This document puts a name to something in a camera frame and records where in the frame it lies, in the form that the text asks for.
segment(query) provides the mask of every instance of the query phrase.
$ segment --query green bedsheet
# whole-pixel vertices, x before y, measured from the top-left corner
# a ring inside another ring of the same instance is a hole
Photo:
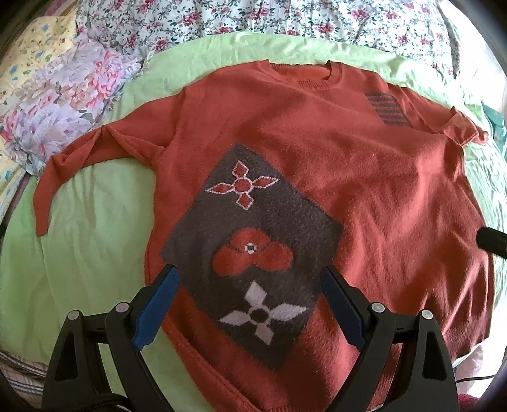
[[[488,129],[480,101],[455,81],[421,63],[374,49],[291,36],[232,33],[203,38],[154,56],[142,76],[126,87],[106,122],[143,103],[175,94],[213,70],[269,59],[280,63],[327,60],[378,72],[440,104],[456,106]],[[493,142],[465,148],[466,174],[487,223],[506,231],[506,164]],[[30,360],[49,362],[66,314],[109,311],[143,286],[143,258],[153,224],[154,175],[133,159],[87,167],[66,183],[52,203],[49,232],[37,238],[32,179],[9,224],[0,258],[0,347]],[[495,319],[503,309],[505,267],[496,264]],[[120,391],[111,356],[104,362]],[[157,383],[176,411],[208,411],[206,403],[163,333],[143,350]]]

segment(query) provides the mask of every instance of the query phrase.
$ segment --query striped patch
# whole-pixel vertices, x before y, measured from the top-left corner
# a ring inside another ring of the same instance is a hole
[[[379,92],[366,93],[365,96],[385,124],[411,127],[400,104],[392,94]]]

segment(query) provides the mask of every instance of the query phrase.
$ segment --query red poppy motif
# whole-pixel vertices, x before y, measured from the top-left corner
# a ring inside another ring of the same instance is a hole
[[[268,272],[286,270],[292,261],[290,248],[272,241],[258,229],[246,227],[233,234],[229,244],[219,249],[213,257],[212,266],[220,276],[234,276],[251,265]]]
[[[250,209],[254,202],[254,198],[250,195],[254,189],[266,189],[276,182],[278,179],[270,178],[268,176],[260,176],[255,180],[250,180],[246,175],[248,174],[248,167],[243,162],[237,161],[232,174],[236,178],[233,183],[218,183],[210,187],[206,192],[214,194],[226,194],[234,192],[239,195],[236,204],[244,210]]]

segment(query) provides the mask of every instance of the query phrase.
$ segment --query floral pillow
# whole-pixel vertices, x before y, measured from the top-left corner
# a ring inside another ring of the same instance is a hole
[[[39,176],[51,155],[99,124],[125,82],[141,69],[134,56],[87,38],[23,83],[0,108],[7,154]]]

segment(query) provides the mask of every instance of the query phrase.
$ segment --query white floral fabric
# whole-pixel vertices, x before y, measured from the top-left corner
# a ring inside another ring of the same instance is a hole
[[[454,74],[437,0],[81,0],[77,24],[126,54],[249,30],[374,47]]]
[[[3,105],[6,153],[39,176],[51,155],[100,123],[115,93],[140,69],[134,56],[80,38]]]

